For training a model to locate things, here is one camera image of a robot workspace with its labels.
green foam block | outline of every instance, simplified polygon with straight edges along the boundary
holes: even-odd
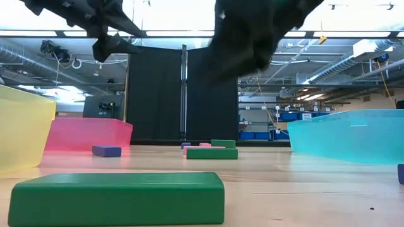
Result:
[[[236,160],[239,158],[239,152],[235,148],[188,148],[187,159],[220,159]]]
[[[221,140],[221,139],[212,139],[210,141],[212,146],[223,146],[225,148],[235,148],[235,141],[233,140]]]
[[[8,224],[137,226],[222,224],[216,173],[55,174],[15,185]]]

small purple block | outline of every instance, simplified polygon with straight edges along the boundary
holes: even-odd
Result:
[[[115,146],[93,146],[93,154],[101,157],[121,157],[122,148]]]
[[[184,142],[181,144],[181,149],[184,149],[184,146],[190,146],[191,143]]]
[[[400,184],[404,185],[404,164],[398,164],[398,181]]]

wooden tabletop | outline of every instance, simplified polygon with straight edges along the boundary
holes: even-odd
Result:
[[[11,189],[51,173],[217,172],[228,227],[402,226],[404,185],[396,166],[373,166],[290,152],[239,148],[238,160],[187,160],[178,147],[132,146],[121,158],[47,152],[37,168],[0,175],[0,226]]]

black backdrop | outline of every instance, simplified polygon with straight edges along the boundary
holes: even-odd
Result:
[[[212,86],[197,78],[206,48],[188,51],[188,140],[238,139],[237,79]]]
[[[180,137],[181,51],[142,47],[129,65],[127,122],[132,140]]]

ceiling light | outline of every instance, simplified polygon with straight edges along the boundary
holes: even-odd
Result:
[[[212,37],[214,31],[147,31],[148,36],[162,37]]]
[[[387,37],[390,32],[314,32],[314,37]]]
[[[114,35],[116,35],[116,33],[118,33],[118,34],[119,34],[119,36],[122,36],[122,37],[131,37],[131,36],[132,36],[131,34],[126,33],[126,32],[119,32],[119,31],[108,31],[108,35],[112,35],[112,36],[114,36]]]
[[[302,97],[299,97],[300,99],[305,99],[305,98],[307,98],[307,97],[309,97],[310,95],[304,95],[304,96],[302,96]]]
[[[68,31],[63,33],[67,37],[87,37],[86,31]]]
[[[306,98],[305,101],[315,100],[323,95],[324,94],[313,95],[312,97]]]
[[[306,32],[288,32],[286,33],[285,37],[305,37]]]
[[[16,31],[0,30],[0,36],[24,36],[24,37],[56,37],[55,31]]]

